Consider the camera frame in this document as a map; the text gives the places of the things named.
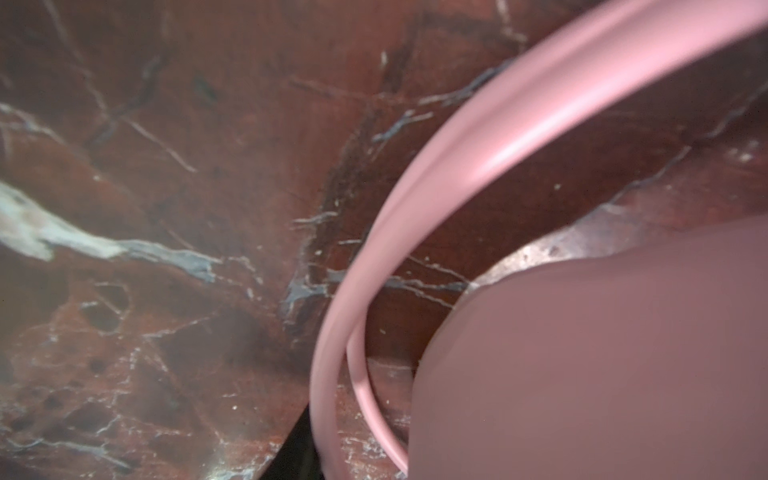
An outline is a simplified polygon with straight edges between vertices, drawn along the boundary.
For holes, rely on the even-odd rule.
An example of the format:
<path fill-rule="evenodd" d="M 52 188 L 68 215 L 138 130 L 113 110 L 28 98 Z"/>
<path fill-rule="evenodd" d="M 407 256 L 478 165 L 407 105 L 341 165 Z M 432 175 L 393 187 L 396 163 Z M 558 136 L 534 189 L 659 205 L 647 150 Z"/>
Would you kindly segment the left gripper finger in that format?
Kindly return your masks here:
<path fill-rule="evenodd" d="M 260 480 L 324 480 L 306 407 Z"/>

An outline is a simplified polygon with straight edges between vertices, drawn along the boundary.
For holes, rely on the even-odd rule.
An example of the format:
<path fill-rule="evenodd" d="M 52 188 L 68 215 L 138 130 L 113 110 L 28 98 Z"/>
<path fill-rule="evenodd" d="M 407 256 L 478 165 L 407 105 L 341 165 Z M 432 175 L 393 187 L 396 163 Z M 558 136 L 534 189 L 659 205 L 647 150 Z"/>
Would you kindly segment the pink headphones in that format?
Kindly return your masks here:
<path fill-rule="evenodd" d="M 573 80 L 602 86 L 614 67 L 654 76 L 591 109 L 452 216 L 410 254 L 377 259 L 414 227 L 412 184 L 452 146 L 472 112 L 503 106 L 528 119 Z M 366 467 L 393 477 L 410 372 L 455 303 L 536 265 L 609 255 L 767 210 L 767 5 L 763 1 L 430 1 L 406 69 L 418 95 L 405 120 L 376 136 L 382 166 L 359 177 L 351 219 L 383 222 L 360 238 L 365 263 L 341 282 L 322 344 L 348 340 L 348 405 L 367 422 L 375 456 L 350 450 L 351 416 L 331 407 L 339 364 L 315 373 L 322 462 L 334 479 Z M 350 337 L 355 305 L 372 313 Z"/>

